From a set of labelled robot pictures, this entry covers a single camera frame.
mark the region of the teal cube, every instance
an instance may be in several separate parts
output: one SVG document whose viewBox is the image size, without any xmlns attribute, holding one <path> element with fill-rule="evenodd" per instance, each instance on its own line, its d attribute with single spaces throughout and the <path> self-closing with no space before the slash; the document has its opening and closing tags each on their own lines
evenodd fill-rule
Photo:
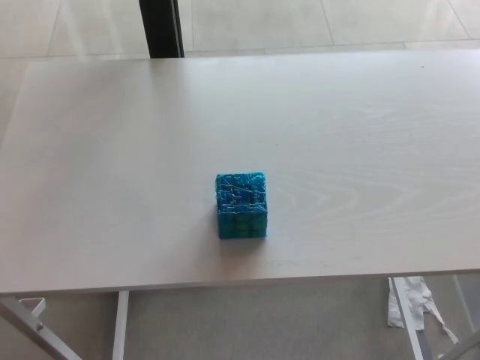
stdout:
<svg viewBox="0 0 480 360">
<path fill-rule="evenodd" d="M 266 236 L 268 212 L 262 172 L 218 174 L 215 191 L 220 239 Z"/>
</svg>

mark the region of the tabletop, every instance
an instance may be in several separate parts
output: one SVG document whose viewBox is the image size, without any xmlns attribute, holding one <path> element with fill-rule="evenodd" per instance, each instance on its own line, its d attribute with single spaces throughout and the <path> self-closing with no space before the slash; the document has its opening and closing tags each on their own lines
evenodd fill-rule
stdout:
<svg viewBox="0 0 480 360">
<path fill-rule="evenodd" d="M 263 171 L 264 240 L 215 176 Z M 0 293 L 480 269 L 480 52 L 31 64 L 0 151 Z"/>
</svg>

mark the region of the wood grain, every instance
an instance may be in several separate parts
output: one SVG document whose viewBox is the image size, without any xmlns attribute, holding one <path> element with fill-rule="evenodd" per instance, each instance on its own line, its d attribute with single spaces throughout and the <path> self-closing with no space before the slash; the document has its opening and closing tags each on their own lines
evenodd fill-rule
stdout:
<svg viewBox="0 0 480 360">
<path fill-rule="evenodd" d="M 220 242 L 256 170 L 268 237 Z M 480 52 L 33 64 L 0 199 L 0 293 L 476 271 Z"/>
</svg>

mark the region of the white table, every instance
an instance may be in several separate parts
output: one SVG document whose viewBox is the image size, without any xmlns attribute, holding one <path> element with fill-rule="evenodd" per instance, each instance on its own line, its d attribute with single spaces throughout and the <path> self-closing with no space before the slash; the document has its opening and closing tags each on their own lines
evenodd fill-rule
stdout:
<svg viewBox="0 0 480 360">
<path fill-rule="evenodd" d="M 268 237 L 219 241 L 254 170 Z M 0 199 L 4 295 L 477 271 L 480 52 L 32 64 Z"/>
</svg>

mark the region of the floor tile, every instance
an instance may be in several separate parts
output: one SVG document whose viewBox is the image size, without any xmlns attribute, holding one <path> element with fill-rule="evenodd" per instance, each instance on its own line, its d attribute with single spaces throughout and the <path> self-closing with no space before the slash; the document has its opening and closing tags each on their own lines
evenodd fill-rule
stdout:
<svg viewBox="0 0 480 360">
<path fill-rule="evenodd" d="M 478 330 L 480 329 L 480 274 L 462 274 L 457 278 L 469 311 L 471 325 Z"/>
<path fill-rule="evenodd" d="M 405 43 L 408 50 L 480 49 L 480 40 L 419 41 Z"/>
<path fill-rule="evenodd" d="M 447 0 L 323 0 L 335 44 L 468 38 Z"/>
<path fill-rule="evenodd" d="M 266 54 L 345 53 L 349 51 L 405 50 L 404 43 L 362 43 L 356 45 L 333 45 L 312 47 L 286 47 L 266 49 Z"/>
<path fill-rule="evenodd" d="M 192 0 L 178 0 L 178 12 L 180 16 L 181 39 L 183 50 L 194 49 L 194 27 L 192 24 Z"/>
<path fill-rule="evenodd" d="M 21 58 L 0 59 L 0 145 L 14 110 L 27 61 Z"/>
<path fill-rule="evenodd" d="M 189 51 L 185 53 L 185 58 L 210 58 L 217 56 L 252 56 L 265 55 L 265 50 L 212 50 L 212 51 Z"/>
<path fill-rule="evenodd" d="M 0 0 L 0 57 L 44 56 L 60 0 Z"/>
<path fill-rule="evenodd" d="M 193 0 L 195 50 L 330 44 L 320 0 Z"/>
<path fill-rule="evenodd" d="M 471 38 L 480 38 L 480 1 L 449 0 Z"/>
<path fill-rule="evenodd" d="M 138 1 L 62 0 L 49 55 L 148 51 Z"/>
<path fill-rule="evenodd" d="M 125 360 L 411 360 L 386 279 L 131 292 Z"/>
</svg>

